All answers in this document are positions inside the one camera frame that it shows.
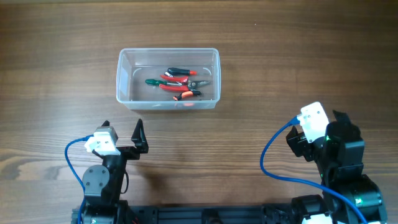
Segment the clear plastic container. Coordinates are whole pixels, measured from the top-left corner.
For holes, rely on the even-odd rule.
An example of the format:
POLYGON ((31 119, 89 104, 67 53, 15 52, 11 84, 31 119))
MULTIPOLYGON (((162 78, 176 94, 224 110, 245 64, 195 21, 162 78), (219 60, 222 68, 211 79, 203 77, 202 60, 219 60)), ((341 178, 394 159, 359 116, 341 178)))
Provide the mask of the clear plastic container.
POLYGON ((119 54, 116 99, 130 110, 213 109, 221 98, 215 48, 127 48, 119 54))

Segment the black red screwdriver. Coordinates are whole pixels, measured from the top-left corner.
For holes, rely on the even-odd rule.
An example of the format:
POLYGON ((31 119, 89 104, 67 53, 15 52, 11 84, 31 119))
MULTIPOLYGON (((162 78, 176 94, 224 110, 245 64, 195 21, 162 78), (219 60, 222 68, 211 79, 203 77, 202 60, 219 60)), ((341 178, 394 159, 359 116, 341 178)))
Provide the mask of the black red screwdriver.
POLYGON ((192 75, 197 75, 197 72, 194 70, 188 70, 188 69, 182 69, 182 68, 175 68, 175 67, 170 67, 167 69, 167 72, 173 76, 176 75, 183 75, 183 76, 192 76, 192 75))

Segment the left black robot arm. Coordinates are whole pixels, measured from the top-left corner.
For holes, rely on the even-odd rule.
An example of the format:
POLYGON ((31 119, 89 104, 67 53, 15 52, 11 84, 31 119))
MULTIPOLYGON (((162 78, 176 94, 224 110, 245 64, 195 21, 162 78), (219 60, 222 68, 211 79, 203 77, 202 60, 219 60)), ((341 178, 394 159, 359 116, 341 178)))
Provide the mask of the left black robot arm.
POLYGON ((142 120, 137 121, 131 136, 133 146, 117 147, 117 140, 116 131, 110 126, 109 121, 105 121, 92 135, 67 144, 66 159, 68 148, 72 144, 84 142, 86 151, 102 160, 102 164, 87 168, 82 178, 72 169, 83 189, 81 205, 72 210, 72 224, 139 223, 139 217, 120 196, 127 192, 126 189, 122 189, 123 184, 129 185, 127 161, 139 160, 140 155, 148 153, 149 150, 142 120))

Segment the red handled cutters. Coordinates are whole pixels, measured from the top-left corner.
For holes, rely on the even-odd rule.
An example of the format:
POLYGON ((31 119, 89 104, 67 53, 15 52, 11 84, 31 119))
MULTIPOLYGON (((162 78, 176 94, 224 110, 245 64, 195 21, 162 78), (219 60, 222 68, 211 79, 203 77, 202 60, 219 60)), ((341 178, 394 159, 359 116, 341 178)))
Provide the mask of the red handled cutters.
POLYGON ((159 83, 159 87, 167 91, 185 92, 197 90, 199 87, 206 86, 211 83, 207 80, 191 80, 188 76, 169 77, 167 75, 161 75, 160 77, 164 80, 159 83))

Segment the silver socket wrench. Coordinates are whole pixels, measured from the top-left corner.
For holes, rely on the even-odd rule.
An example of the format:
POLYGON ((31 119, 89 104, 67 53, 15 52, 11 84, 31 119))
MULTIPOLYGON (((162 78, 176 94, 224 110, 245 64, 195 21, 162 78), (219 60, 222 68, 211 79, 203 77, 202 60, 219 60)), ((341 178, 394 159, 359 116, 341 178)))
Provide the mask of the silver socket wrench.
POLYGON ((165 72, 164 75, 167 76, 167 77, 174 77, 174 76, 173 76, 172 74, 170 74, 169 72, 165 72))

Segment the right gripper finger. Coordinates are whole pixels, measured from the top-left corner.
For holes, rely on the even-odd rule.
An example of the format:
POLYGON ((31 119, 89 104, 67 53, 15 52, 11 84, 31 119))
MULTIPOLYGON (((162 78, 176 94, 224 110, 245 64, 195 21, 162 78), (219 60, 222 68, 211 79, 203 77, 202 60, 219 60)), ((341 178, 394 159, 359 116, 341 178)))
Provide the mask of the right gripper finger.
POLYGON ((286 141, 292 152, 296 156, 303 155, 303 133, 299 133, 295 126, 292 126, 292 129, 289 131, 288 135, 286 135, 286 141))
POLYGON ((337 111, 337 110, 333 110, 333 115, 334 115, 335 121, 337 123, 348 123, 348 124, 351 124, 351 120, 350 120, 350 118, 349 118, 347 113, 340 112, 340 111, 337 111))

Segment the green handled screwdriver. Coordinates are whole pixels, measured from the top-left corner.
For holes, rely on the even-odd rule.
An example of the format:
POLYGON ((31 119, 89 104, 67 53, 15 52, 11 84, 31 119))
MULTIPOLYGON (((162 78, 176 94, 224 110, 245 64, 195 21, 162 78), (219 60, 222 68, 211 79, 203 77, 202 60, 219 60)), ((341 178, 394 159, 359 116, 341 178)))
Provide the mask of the green handled screwdriver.
POLYGON ((179 82, 168 82, 165 80, 156 80, 156 79, 146 79, 145 83, 148 85, 153 85, 153 86, 160 86, 160 85, 166 85, 166 86, 181 86, 182 84, 179 82))

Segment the orange black needle-nose pliers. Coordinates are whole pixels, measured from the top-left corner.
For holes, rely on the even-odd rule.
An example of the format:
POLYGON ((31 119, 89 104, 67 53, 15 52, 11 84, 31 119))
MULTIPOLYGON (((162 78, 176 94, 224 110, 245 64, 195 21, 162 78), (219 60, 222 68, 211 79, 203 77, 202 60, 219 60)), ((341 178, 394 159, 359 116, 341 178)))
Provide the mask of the orange black needle-nose pliers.
POLYGON ((198 91, 198 90, 188 90, 188 91, 185 91, 185 92, 183 92, 183 93, 181 93, 181 94, 179 94, 179 95, 175 95, 174 97, 173 97, 173 99, 175 100, 175 101, 181 101, 181 100, 183 100, 184 98, 189 98, 189 97, 193 97, 193 96, 200 96, 201 95, 201 91, 198 91))

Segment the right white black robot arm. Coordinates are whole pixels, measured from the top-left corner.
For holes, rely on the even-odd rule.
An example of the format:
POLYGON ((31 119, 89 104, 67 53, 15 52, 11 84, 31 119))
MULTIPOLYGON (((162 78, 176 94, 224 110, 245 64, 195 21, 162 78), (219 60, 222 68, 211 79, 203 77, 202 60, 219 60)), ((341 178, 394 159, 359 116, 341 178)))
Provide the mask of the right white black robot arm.
POLYGON ((363 173, 365 142, 361 131, 344 112, 333 112, 336 120, 326 126, 324 135, 309 142, 293 127, 286 141, 297 157, 315 162, 321 184, 346 197, 368 223, 386 223, 387 212, 379 187, 363 173))

